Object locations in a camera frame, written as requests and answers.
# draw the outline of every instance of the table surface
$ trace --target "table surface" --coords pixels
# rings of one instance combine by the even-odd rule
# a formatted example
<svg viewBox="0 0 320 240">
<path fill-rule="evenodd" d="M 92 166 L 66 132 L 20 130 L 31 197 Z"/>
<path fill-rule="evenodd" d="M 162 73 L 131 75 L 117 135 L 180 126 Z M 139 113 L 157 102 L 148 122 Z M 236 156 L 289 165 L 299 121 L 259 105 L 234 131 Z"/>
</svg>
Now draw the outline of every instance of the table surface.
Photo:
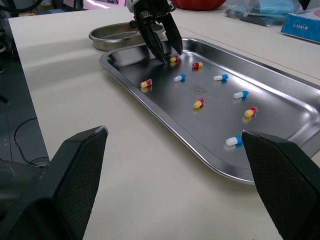
<svg viewBox="0 0 320 240">
<path fill-rule="evenodd" d="M 183 37 L 320 85 L 318 44 L 227 18 L 224 8 L 173 17 Z M 49 157 L 78 132 L 109 130 L 84 239 L 280 240 L 255 186 L 206 167 L 100 65 L 89 32 L 132 18 L 119 7 L 10 19 Z"/>
</svg>

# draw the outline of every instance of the stainless steel tray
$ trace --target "stainless steel tray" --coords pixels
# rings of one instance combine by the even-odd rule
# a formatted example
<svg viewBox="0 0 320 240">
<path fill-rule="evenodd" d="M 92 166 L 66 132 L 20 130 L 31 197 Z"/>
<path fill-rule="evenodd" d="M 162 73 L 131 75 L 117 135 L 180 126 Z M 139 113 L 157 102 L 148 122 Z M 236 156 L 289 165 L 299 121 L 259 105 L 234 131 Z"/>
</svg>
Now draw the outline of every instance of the stainless steel tray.
<svg viewBox="0 0 320 240">
<path fill-rule="evenodd" d="M 168 42 L 163 46 L 168 58 L 176 55 Z M 200 61 L 202 69 L 193 70 Z M 183 38 L 181 60 L 173 67 L 162 65 L 144 44 L 105 53 L 100 62 L 207 166 L 228 178 L 254 183 L 244 147 L 225 145 L 243 129 L 295 142 L 310 157 L 320 150 L 320 88 L 301 78 L 194 38 Z M 185 81 L 174 82 L 181 73 Z M 213 81 L 222 74 L 229 75 L 226 82 Z M 152 87 L 141 90 L 149 78 Z M 244 90 L 247 99 L 233 98 Z M 204 106 L 194 111 L 200 97 Z M 259 111 L 245 121 L 252 106 Z"/>
</svg>

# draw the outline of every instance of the black cable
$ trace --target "black cable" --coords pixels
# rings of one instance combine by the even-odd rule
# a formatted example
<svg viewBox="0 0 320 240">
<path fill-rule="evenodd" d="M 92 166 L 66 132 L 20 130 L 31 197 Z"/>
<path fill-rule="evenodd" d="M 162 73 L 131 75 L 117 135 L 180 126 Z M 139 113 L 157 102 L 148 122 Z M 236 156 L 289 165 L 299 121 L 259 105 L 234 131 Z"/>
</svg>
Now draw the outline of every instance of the black cable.
<svg viewBox="0 0 320 240">
<path fill-rule="evenodd" d="M 24 155 L 24 153 L 22 152 L 21 147 L 20 147 L 20 145 L 18 144 L 18 142 L 17 142 L 17 140 L 16 140 L 16 135 L 17 135 L 17 132 L 18 132 L 19 128 L 20 128 L 23 124 L 25 124 L 25 123 L 27 123 L 27 122 L 30 122 L 30 121 L 32 121 L 32 120 L 36 120 L 36 119 L 37 119 L 36 117 L 30 118 L 30 119 L 24 121 L 23 123 L 21 123 L 21 124 L 16 128 L 16 130 L 14 131 L 13 140 L 14 140 L 16 146 L 17 146 L 18 149 L 19 149 L 19 152 L 20 152 L 20 154 L 21 154 L 22 159 L 23 159 L 26 163 L 28 163 L 28 164 L 30 164 L 30 165 L 32 165 L 32 166 L 39 167 L 38 165 L 34 164 L 33 161 L 39 160 L 39 159 L 48 159 L 48 160 L 49 160 L 49 163 L 50 163 L 50 159 L 49 159 L 48 157 L 44 156 L 44 157 L 38 157 L 38 158 L 36 158 L 36 159 L 33 159 L 33 160 L 31 160 L 31 161 L 28 161 L 28 160 L 25 158 L 25 155 Z"/>
<path fill-rule="evenodd" d="M 38 158 L 36 158 L 36 159 L 33 159 L 33 160 L 31 160 L 28 164 L 31 164 L 32 165 L 32 163 L 33 162 L 35 162 L 35 161 L 38 161 L 38 160 L 40 160 L 40 159 L 49 159 L 48 157 L 38 157 Z"/>
<path fill-rule="evenodd" d="M 7 3 L 7 5 L 8 5 L 8 7 L 11 8 L 11 9 L 16 9 L 16 8 L 17 8 L 14 0 L 6 0 L 6 3 Z M 19 14 L 18 14 L 18 13 L 13 13 L 11 16 L 12 16 L 13 18 L 15 18 L 15 17 L 18 17 Z"/>
<path fill-rule="evenodd" d="M 42 1 L 43 0 L 38 0 L 32 6 L 29 6 L 26 8 L 11 8 L 11 7 L 6 7 L 6 6 L 0 5 L 0 10 L 5 11 L 5 12 L 10 12 L 10 13 L 17 13 L 17 14 L 26 13 L 26 12 L 30 12 L 33 9 L 35 9 L 36 7 L 38 7 L 42 3 Z"/>
</svg>

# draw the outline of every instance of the capsule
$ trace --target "capsule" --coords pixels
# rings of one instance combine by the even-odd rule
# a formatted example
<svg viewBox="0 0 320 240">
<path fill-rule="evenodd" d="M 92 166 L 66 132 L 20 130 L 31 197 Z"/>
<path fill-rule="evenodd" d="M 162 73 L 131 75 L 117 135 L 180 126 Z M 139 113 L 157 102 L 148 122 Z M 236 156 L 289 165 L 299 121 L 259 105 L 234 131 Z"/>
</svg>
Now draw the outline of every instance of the capsule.
<svg viewBox="0 0 320 240">
<path fill-rule="evenodd" d="M 223 74 L 223 75 L 214 76 L 213 80 L 214 81 L 227 80 L 228 77 L 229 76 L 227 74 Z"/>
<path fill-rule="evenodd" d="M 178 62 L 179 59 L 180 59 L 180 58 L 179 58 L 178 56 L 174 56 L 174 57 L 170 58 L 170 62 L 171 62 L 171 63 Z"/>
<path fill-rule="evenodd" d="M 251 118 L 253 115 L 255 115 L 258 112 L 258 108 L 253 106 L 250 109 L 248 109 L 247 111 L 244 112 L 244 115 L 247 118 Z"/>
<path fill-rule="evenodd" d="M 141 82 L 141 83 L 140 83 L 140 86 L 141 86 L 142 88 L 146 88 L 146 87 L 151 86 L 151 85 L 152 85 L 152 79 L 151 79 L 151 78 L 148 79 L 147 81 L 144 81 L 144 82 Z"/>
<path fill-rule="evenodd" d="M 179 81 L 181 81 L 182 79 L 185 79 L 185 78 L 186 78 L 186 75 L 184 73 L 182 73 L 179 76 L 176 76 L 173 80 L 175 82 L 179 82 Z"/>
<path fill-rule="evenodd" d="M 249 95 L 248 91 L 240 91 L 240 92 L 237 92 L 237 93 L 233 94 L 233 97 L 235 99 L 241 99 L 241 98 L 244 98 L 244 97 L 246 97 L 248 95 Z"/>
<path fill-rule="evenodd" d="M 192 68 L 202 68 L 204 64 L 202 62 L 197 62 L 192 64 Z"/>
<path fill-rule="evenodd" d="M 193 106 L 195 109 L 198 109 L 204 104 L 204 102 L 205 100 L 202 97 L 200 97 Z"/>
<path fill-rule="evenodd" d="M 242 143 L 242 140 L 241 140 L 241 136 L 239 135 L 230 137 L 225 141 L 225 144 L 227 144 L 229 147 L 236 144 L 241 144 L 241 143 Z"/>
</svg>

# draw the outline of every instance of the robotic arm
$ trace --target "robotic arm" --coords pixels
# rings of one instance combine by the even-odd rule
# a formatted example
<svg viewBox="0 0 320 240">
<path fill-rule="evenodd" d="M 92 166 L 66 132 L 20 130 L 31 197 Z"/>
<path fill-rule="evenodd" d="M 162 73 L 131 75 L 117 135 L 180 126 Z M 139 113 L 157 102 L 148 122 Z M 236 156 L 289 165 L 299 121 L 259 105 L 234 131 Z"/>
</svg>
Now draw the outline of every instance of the robotic arm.
<svg viewBox="0 0 320 240">
<path fill-rule="evenodd" d="M 182 54 L 181 35 L 170 13 L 176 9 L 172 3 L 169 4 L 167 0 L 128 0 L 127 7 L 134 13 L 130 26 L 139 29 L 146 46 L 158 60 L 166 64 L 163 45 L 152 29 L 156 22 L 163 25 L 165 35 L 174 50 L 179 55 Z"/>
</svg>

